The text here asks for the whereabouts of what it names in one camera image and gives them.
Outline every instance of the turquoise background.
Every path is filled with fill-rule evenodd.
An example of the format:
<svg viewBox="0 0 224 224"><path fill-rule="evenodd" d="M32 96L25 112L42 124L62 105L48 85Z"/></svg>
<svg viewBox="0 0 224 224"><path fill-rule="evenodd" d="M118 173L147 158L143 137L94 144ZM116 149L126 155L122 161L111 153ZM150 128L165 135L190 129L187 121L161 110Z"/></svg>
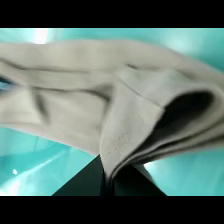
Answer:
<svg viewBox="0 0 224 224"><path fill-rule="evenodd" d="M33 42L35 32L0 29L0 41ZM49 28L48 41L80 38L150 42L224 70L223 28ZM0 129L0 153L1 195L51 195L93 159L78 149L5 128ZM167 195L224 195L223 149L174 156L145 168Z"/></svg>

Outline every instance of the black object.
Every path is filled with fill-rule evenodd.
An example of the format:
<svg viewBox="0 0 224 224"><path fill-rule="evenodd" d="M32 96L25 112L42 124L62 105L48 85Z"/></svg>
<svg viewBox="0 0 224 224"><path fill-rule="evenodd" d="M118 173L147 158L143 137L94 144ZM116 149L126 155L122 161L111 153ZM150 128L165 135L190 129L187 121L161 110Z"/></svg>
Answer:
<svg viewBox="0 0 224 224"><path fill-rule="evenodd" d="M133 166L122 169L108 188L98 156L53 196L165 196L165 194Z"/></svg>

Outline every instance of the folded cloth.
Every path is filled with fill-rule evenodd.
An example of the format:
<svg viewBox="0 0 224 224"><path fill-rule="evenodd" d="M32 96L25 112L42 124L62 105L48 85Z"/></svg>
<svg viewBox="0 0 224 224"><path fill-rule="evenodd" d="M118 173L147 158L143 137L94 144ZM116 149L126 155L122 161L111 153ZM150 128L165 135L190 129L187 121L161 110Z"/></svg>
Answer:
<svg viewBox="0 0 224 224"><path fill-rule="evenodd" d="M218 148L224 76L171 50L131 40L0 44L0 123L100 154L122 167Z"/></svg>

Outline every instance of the gray cloth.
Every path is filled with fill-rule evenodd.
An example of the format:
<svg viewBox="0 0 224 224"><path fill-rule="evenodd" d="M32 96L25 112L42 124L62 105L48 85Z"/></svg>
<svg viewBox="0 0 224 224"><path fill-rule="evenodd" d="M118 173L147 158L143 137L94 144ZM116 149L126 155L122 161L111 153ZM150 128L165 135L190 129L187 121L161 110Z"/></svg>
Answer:
<svg viewBox="0 0 224 224"><path fill-rule="evenodd" d="M4 126L99 154L107 177L127 164L220 147L222 72L131 40L0 44Z"/></svg>

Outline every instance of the garment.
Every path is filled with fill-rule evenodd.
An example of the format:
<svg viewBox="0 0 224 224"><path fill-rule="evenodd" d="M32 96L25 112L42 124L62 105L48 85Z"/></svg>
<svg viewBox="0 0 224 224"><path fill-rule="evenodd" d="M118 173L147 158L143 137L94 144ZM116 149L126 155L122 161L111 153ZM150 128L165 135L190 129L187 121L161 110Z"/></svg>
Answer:
<svg viewBox="0 0 224 224"><path fill-rule="evenodd" d="M0 123L128 164L220 147L221 71L131 40L0 44Z"/></svg>

